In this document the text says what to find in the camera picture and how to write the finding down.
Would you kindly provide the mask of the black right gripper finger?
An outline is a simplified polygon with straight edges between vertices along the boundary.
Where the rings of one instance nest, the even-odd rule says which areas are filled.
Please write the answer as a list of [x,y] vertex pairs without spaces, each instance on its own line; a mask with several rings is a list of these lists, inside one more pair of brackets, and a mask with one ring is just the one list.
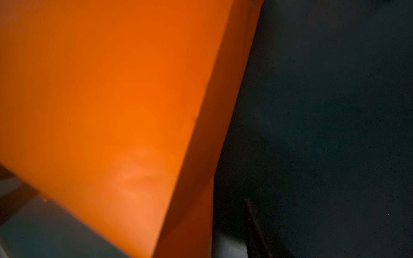
[[245,239],[248,258],[291,258],[291,252],[277,239],[265,233],[252,201],[245,199]]

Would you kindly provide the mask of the orange wrapping paper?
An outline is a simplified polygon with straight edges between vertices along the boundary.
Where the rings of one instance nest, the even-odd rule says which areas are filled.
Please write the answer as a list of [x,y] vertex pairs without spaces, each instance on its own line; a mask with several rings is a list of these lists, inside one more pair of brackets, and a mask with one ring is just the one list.
[[2,1],[1,167],[132,258],[211,256],[262,1]]

